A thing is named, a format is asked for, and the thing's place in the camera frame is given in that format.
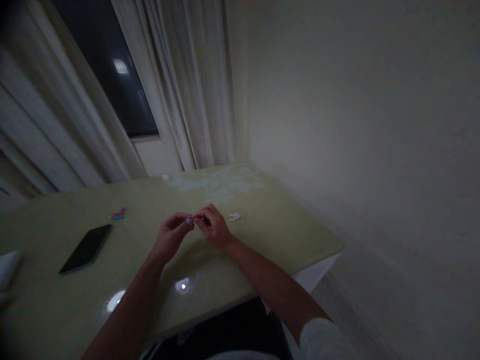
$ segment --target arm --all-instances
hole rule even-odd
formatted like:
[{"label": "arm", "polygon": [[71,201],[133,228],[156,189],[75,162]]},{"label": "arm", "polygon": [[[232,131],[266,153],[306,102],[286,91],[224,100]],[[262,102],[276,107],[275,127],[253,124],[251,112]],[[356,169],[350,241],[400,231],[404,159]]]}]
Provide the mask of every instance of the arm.
[{"label": "arm", "polygon": [[161,224],[153,249],[82,359],[138,358],[162,271],[194,229],[188,216],[176,213]]},{"label": "arm", "polygon": [[238,265],[265,303],[290,330],[297,344],[304,325],[313,318],[331,320],[317,302],[285,271],[234,237],[212,204],[195,215],[205,239]]}]

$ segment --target black pants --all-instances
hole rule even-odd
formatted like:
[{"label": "black pants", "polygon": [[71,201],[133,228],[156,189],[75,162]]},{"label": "black pants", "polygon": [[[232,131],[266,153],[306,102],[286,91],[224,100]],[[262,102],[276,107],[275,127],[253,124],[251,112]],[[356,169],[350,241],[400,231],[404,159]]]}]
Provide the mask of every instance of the black pants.
[{"label": "black pants", "polygon": [[266,313],[259,297],[204,321],[186,333],[166,339],[153,359],[204,360],[233,350],[253,350],[280,360],[292,359],[280,320],[273,312]]}]

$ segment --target forearm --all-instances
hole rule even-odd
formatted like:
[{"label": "forearm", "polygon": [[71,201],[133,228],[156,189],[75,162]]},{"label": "forearm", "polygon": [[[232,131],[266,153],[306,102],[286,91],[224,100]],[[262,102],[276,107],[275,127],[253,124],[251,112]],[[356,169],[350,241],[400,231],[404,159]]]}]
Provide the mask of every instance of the forearm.
[{"label": "forearm", "polygon": [[137,359],[165,264],[151,253],[83,359]]},{"label": "forearm", "polygon": [[300,343],[302,329],[310,319],[330,319],[310,294],[285,271],[237,238],[224,250],[240,267],[253,289],[287,326],[297,343]]}]

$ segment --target white sleeve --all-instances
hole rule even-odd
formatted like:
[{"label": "white sleeve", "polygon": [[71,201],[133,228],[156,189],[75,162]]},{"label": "white sleeve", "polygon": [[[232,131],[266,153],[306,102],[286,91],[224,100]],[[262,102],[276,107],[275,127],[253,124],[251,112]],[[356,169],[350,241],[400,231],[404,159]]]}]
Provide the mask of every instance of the white sleeve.
[{"label": "white sleeve", "polygon": [[300,335],[300,351],[305,360],[359,358],[339,328],[324,318],[314,318],[305,324]]}]

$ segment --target small white object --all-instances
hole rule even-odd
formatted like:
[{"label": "small white object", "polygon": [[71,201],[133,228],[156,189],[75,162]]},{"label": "small white object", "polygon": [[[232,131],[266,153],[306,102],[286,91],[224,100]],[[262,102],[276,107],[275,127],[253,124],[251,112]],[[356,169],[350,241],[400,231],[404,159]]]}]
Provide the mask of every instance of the small white object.
[{"label": "small white object", "polygon": [[12,251],[0,257],[0,292],[4,292],[9,287],[20,258],[18,251]]},{"label": "small white object", "polygon": [[235,212],[233,214],[228,214],[228,216],[230,217],[230,221],[235,221],[242,217],[242,215],[240,215],[238,212]]}]

